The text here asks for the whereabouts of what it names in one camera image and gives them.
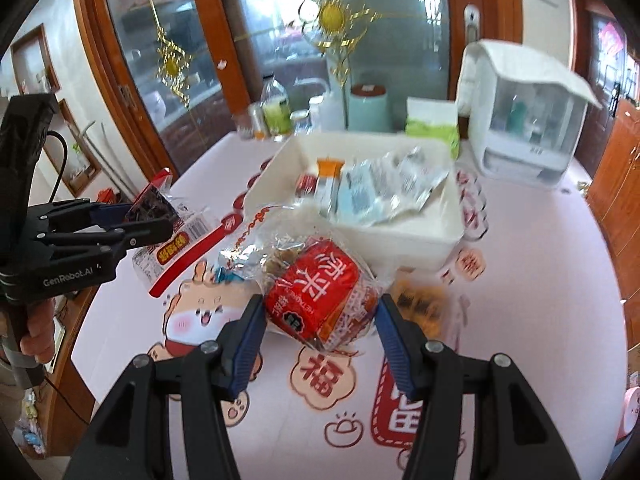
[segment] human hand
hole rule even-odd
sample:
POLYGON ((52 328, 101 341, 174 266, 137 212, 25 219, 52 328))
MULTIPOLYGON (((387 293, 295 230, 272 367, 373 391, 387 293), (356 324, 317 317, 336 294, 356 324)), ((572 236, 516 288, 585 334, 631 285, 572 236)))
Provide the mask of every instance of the human hand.
POLYGON ((23 354, 34 356, 36 361, 45 364, 53 359, 56 345, 53 340, 55 325, 53 317, 56 309, 56 301, 51 298, 41 301, 30 309, 27 328, 29 334, 20 341, 20 350, 23 354))

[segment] white storage box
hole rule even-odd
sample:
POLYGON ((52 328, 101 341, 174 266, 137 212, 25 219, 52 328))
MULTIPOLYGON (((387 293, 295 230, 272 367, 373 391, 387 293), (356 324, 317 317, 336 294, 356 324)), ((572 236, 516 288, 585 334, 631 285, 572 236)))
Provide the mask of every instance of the white storage box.
POLYGON ((373 227, 335 227, 373 269, 397 265, 439 270, 464 233, 450 148, 440 140, 354 133, 292 137, 250 189, 244 211, 250 218, 265 205, 292 202, 298 177, 316 167, 318 158, 338 158, 351 165, 416 146, 424 149, 430 164, 451 168, 422 212, 373 227))

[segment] white wall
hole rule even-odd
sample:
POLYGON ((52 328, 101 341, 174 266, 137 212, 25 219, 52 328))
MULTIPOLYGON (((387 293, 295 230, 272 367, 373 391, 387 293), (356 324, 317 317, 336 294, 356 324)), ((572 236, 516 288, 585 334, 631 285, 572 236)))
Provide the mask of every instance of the white wall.
MULTIPOLYGON (((146 178, 124 143, 95 82, 82 46, 73 0, 40 0, 22 24, 14 41, 41 23, 45 27, 51 62, 61 86, 56 97, 59 101, 66 100, 81 130, 91 121, 97 121, 89 130, 90 137, 111 165, 126 177, 128 184, 136 190, 142 190, 146 186, 146 178), (105 135, 102 134, 100 123, 104 124, 105 135)), ((9 96, 18 94, 10 51, 2 58, 0 68, 2 92, 9 96)), ((44 152, 38 162, 37 170, 40 175, 34 178, 34 186, 38 188, 47 186, 48 192, 45 189, 34 190, 32 194, 34 203, 37 202, 35 197, 38 199, 45 195, 49 197, 50 190, 58 177, 56 169, 44 152)), ((72 198, 68 189, 63 185, 61 187, 63 189, 58 193, 58 197, 61 200, 72 198)), ((107 176, 101 173, 89 184, 82 196, 94 200, 98 191, 105 187, 114 186, 107 176)))
POLYGON ((523 43, 569 66, 572 12, 569 0, 522 0, 523 43))

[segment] plastic bottle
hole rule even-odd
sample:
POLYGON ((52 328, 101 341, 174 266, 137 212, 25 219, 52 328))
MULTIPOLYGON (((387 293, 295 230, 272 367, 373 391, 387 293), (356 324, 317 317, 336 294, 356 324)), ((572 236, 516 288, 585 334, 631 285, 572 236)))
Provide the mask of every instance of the plastic bottle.
POLYGON ((287 91, 273 74, 263 78, 262 112, 274 140, 283 140, 292 132, 291 108, 287 91))

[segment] printed smiling face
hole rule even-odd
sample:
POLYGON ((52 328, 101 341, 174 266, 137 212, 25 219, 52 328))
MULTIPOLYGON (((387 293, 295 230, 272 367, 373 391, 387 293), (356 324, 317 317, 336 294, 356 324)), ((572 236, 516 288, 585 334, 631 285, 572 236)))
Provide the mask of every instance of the printed smiling face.
POLYGON ((164 315, 164 334, 170 341, 196 346, 216 339, 229 321, 240 319, 253 294, 252 282, 215 283, 200 261, 192 280, 183 282, 164 315))

